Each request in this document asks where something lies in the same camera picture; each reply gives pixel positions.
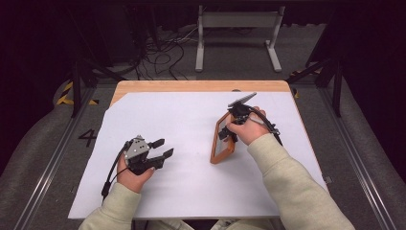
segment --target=sleeve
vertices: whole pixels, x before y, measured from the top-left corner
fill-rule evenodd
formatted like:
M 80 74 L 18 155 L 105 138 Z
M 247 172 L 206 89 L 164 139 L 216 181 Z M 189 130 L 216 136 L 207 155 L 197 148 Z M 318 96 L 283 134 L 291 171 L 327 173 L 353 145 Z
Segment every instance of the sleeve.
M 293 159 L 272 134 L 248 147 L 275 200 L 286 229 L 354 229 L 328 192 Z
M 81 229 L 131 229 L 141 195 L 128 190 L 124 185 L 115 183 L 102 206 L 91 213 L 81 224 Z

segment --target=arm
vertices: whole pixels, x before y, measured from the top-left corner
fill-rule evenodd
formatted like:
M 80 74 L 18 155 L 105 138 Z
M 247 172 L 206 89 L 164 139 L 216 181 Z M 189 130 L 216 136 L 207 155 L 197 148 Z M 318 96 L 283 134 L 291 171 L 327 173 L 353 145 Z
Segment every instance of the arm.
M 353 229 L 329 194 L 266 127 L 248 119 L 244 125 L 229 123 L 227 128 L 248 146 L 269 195 L 278 205 L 286 229 Z
M 140 202 L 144 184 L 154 172 L 151 168 L 141 175 L 126 169 L 124 155 L 117 165 L 117 181 L 102 206 L 91 213 L 79 229 L 131 229 L 131 221 Z

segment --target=person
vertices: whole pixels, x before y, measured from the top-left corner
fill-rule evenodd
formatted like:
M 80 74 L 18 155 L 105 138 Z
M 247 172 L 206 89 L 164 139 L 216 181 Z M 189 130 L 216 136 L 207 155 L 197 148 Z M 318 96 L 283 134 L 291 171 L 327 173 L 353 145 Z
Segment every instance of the person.
M 265 111 L 256 107 L 263 115 Z M 258 115 L 251 113 L 256 120 Z M 230 123 L 227 128 L 248 146 L 248 152 L 262 172 L 263 183 L 269 195 L 275 200 L 286 229 L 354 229 L 340 211 L 328 192 L 317 184 L 305 167 L 293 159 L 267 128 L 247 119 L 243 125 Z M 118 163 L 117 171 L 125 169 L 124 158 Z M 102 207 L 87 217 L 79 229 L 130 229 L 131 221 L 143 185 L 152 177 L 149 169 L 140 176 L 131 171 L 118 175 L 110 195 Z M 275 229 L 270 219 L 220 220 L 212 228 L 218 229 Z M 192 228 L 182 220 L 150 221 L 148 229 Z

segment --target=hand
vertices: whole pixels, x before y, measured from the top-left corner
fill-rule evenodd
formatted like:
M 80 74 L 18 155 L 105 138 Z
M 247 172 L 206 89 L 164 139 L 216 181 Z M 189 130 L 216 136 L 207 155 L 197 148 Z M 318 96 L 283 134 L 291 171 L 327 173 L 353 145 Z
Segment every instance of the hand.
M 266 116 L 265 111 L 260 110 L 259 107 L 254 107 L 256 110 L 259 110 L 264 116 Z M 260 117 L 255 114 L 254 112 L 250 113 L 250 117 L 256 118 L 260 120 Z M 226 118 L 227 128 L 235 133 L 241 141 L 249 146 L 253 141 L 255 141 L 260 136 L 269 133 L 266 126 L 260 125 L 251 119 L 247 119 L 247 121 L 243 125 L 236 125 L 231 123 L 231 115 Z
M 121 172 L 117 175 L 117 182 L 137 194 L 140 193 L 144 184 L 152 177 L 155 171 L 154 168 L 150 168 L 141 175 L 136 175 L 130 169 L 124 170 L 125 168 L 127 168 L 127 165 L 125 163 L 124 153 L 122 153 L 117 164 L 117 173 Z

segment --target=white sheet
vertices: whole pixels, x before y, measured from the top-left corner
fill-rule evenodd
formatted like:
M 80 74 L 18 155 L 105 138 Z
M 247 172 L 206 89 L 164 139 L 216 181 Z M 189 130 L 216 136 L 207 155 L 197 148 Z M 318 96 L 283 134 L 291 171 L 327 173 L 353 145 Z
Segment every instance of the white sheet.
M 129 93 L 110 107 L 87 164 L 69 219 L 84 219 L 102 204 L 101 190 L 111 165 L 123 147 L 138 134 L 147 142 L 166 143 L 149 153 L 174 148 L 164 168 L 142 190 L 136 219 L 255 218 L 279 215 L 265 190 L 260 171 L 238 141 L 235 152 L 212 165 L 214 127 L 227 104 L 248 92 Z M 313 178 L 327 186 L 289 92 L 259 92 L 248 103 L 267 112 L 281 132 L 284 147 Z

